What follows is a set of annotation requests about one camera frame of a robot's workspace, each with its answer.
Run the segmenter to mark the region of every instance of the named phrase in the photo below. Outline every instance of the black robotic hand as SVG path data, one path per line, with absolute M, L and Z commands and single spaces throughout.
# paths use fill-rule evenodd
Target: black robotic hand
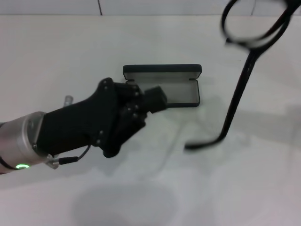
M 114 83 L 107 78 L 88 99 L 47 113 L 37 146 L 54 156 L 93 145 L 111 158 L 145 126 L 147 112 L 166 108 L 167 98 L 160 87 L 143 93 L 137 85 Z

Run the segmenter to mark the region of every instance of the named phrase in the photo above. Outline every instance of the robotic hand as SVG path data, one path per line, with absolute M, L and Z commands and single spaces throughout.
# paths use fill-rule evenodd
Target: robotic hand
M 81 159 L 90 146 L 114 157 L 145 126 L 147 112 L 167 108 L 160 87 L 141 92 L 137 85 L 102 80 L 95 93 L 79 103 L 50 113 L 36 112 L 0 125 L 0 174 L 41 162 L 56 169 Z M 88 146 L 80 157 L 58 154 Z

